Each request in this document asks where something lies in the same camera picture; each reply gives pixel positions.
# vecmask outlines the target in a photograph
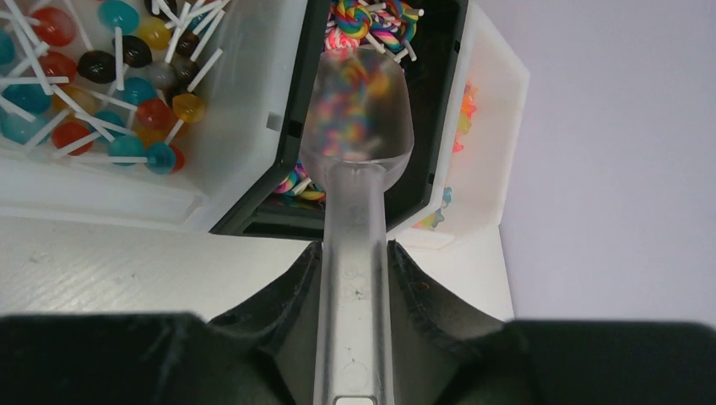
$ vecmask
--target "scoop handle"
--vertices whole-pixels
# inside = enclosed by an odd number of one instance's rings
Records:
[[[326,168],[314,405],[393,405],[383,177],[375,164]]]

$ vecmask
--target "white table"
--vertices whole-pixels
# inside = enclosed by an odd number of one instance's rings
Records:
[[[0,313],[192,311],[205,319],[275,280],[306,242],[0,218]],[[499,230],[413,258],[471,305],[513,317]]]

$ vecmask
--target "clear plastic scoop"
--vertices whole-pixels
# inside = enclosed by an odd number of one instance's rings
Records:
[[[397,63],[363,49],[322,55],[300,152],[327,198],[315,405],[394,403],[383,193],[413,142]]]

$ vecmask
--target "white plastic bin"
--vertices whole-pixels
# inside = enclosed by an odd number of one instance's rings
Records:
[[[474,1],[469,3],[463,46],[469,41],[467,35],[473,36],[472,52],[469,58],[458,60],[442,134],[438,172],[445,176],[436,180],[430,205],[393,231],[405,246],[440,249],[502,221],[529,72]],[[453,154],[467,80],[479,89],[475,95],[478,110],[470,132],[459,139],[464,149]],[[446,186],[453,189],[453,198],[442,210],[444,222],[435,230],[411,228],[440,208]]]
[[[18,4],[28,8],[34,2]],[[73,3],[95,48],[112,52],[111,33],[97,18],[100,2]],[[149,16],[141,1],[127,3],[140,16]],[[60,0],[51,5],[65,9]],[[187,158],[182,171],[161,176],[142,165],[52,161],[50,144],[25,155],[0,137],[0,214],[210,230],[277,160],[283,126],[292,123],[285,114],[310,6],[308,0],[234,0],[226,6],[226,16],[199,60],[202,65],[217,46],[225,52],[197,90],[207,101],[207,118],[173,143]],[[74,60],[85,51],[79,35],[58,50]],[[129,69],[126,77],[133,75],[141,76],[141,69]],[[109,86],[79,75],[75,83],[99,91]],[[296,132],[291,136],[300,136],[300,125]]]

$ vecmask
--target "white wall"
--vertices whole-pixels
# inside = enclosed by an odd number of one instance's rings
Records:
[[[716,325],[716,2],[476,0],[531,72],[517,316]]]

